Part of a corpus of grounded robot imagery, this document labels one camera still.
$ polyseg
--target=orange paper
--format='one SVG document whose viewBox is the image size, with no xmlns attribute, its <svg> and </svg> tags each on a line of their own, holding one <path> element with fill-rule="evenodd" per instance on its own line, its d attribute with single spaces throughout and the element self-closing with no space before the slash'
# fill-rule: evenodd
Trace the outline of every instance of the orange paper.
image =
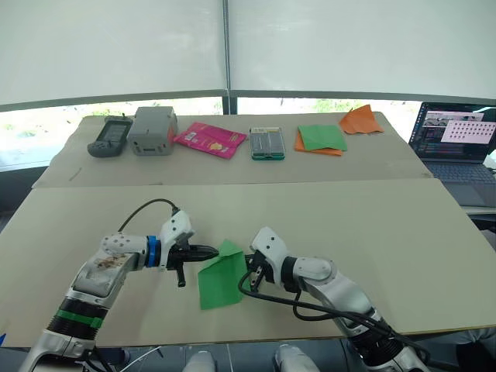
<svg viewBox="0 0 496 372">
<path fill-rule="evenodd" d="M 365 105 L 348 112 L 339 125 L 348 134 L 383 132 L 384 129 L 375 121 L 370 105 Z"/>
<path fill-rule="evenodd" d="M 323 153 L 324 155 L 334 155 L 340 157 L 343 155 L 342 150 L 336 149 L 318 149 L 318 150 L 305 150 L 305 146 L 303 145 L 303 139 L 301 138 L 300 131 L 296 131 L 296 141 L 294 142 L 294 148 L 296 151 L 303 151 L 305 153 Z"/>
</svg>

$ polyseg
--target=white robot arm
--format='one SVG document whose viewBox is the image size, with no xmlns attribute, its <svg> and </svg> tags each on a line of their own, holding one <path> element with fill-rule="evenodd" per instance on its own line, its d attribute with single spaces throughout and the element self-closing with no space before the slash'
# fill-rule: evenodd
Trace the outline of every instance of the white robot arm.
<svg viewBox="0 0 496 372">
<path fill-rule="evenodd" d="M 61 371 L 78 370 L 78 366 L 81 370 L 75 362 L 85 360 L 95 348 L 97 332 L 130 271 L 144 267 L 175 270 L 177 285 L 184 287 L 184 262 L 208 260 L 219 254 L 210 246 L 190 245 L 188 239 L 195 232 L 188 215 L 175 206 L 173 213 L 158 238 L 117 232 L 102 239 L 100 249 L 77 273 L 19 372 L 38 372 L 55 365 Z"/>
<path fill-rule="evenodd" d="M 299 304 L 329 313 L 316 318 L 333 319 L 361 355 L 369 371 L 429 372 L 410 346 L 412 342 L 389 327 L 362 289 L 342 275 L 332 261 L 290 256 L 284 241 L 268 227 L 259 231 L 251 248 L 255 253 L 249 263 L 250 271 L 253 272 L 250 283 L 252 291 L 243 289 L 243 282 L 249 272 L 239 283 L 243 293 L 294 305 L 295 301 L 258 294 L 263 277 L 286 291 L 306 291 L 324 306 Z"/>
</svg>

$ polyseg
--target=pink snack bag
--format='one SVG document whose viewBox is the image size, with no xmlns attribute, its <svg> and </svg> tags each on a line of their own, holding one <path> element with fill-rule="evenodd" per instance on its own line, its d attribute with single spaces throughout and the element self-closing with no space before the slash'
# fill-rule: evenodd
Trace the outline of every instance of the pink snack bag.
<svg viewBox="0 0 496 372">
<path fill-rule="evenodd" d="M 176 136 L 174 142 L 217 157 L 230 159 L 245 138 L 246 134 L 210 126 L 203 122 L 194 122 L 185 132 Z"/>
</svg>

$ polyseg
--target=green folded paper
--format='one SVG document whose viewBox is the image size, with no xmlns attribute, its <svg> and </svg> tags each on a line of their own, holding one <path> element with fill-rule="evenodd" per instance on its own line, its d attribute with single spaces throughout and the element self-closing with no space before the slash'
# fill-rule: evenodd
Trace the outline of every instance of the green folded paper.
<svg viewBox="0 0 496 372">
<path fill-rule="evenodd" d="M 241 301 L 238 282 L 246 273 L 244 252 L 233 242 L 224 240 L 219 255 L 212 258 L 198 273 L 200 308 L 220 308 Z"/>
<path fill-rule="evenodd" d="M 348 150 L 341 129 L 337 126 L 298 126 L 305 150 Z"/>
</svg>

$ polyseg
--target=table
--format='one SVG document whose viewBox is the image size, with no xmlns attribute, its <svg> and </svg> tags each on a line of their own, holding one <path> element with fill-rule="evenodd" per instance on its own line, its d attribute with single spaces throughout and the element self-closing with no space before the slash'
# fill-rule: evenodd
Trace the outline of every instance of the table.
<svg viewBox="0 0 496 372">
<path fill-rule="evenodd" d="M 287 184 L 37 188 L 0 234 L 0 332 L 30 346 L 81 265 L 138 205 L 170 198 L 190 216 L 192 243 L 230 239 L 247 253 L 270 226 L 295 256 L 328 257 L 399 332 L 496 324 L 496 254 L 435 179 Z M 127 233 L 158 233 L 170 210 L 151 205 Z M 101 346 L 340 336 L 332 322 L 298 321 L 289 307 L 253 298 L 201 311 L 197 273 L 130 273 L 105 319 Z M 271 284 L 262 290 L 286 295 Z"/>
<path fill-rule="evenodd" d="M 245 142 L 231 160 L 176 145 L 168 157 L 138 157 L 126 147 L 119 157 L 91 157 L 86 145 L 103 127 L 103 116 L 81 122 L 65 147 L 51 161 L 35 188 L 133 186 L 145 184 L 252 184 L 306 181 L 349 181 L 432 177 L 408 144 L 380 112 L 384 133 L 346 135 L 348 151 L 330 157 L 293 150 L 297 126 L 338 125 L 343 113 L 301 115 L 179 116 L 179 130 L 194 121 L 248 133 L 252 126 L 280 126 L 286 143 L 283 161 L 254 161 Z"/>
</svg>

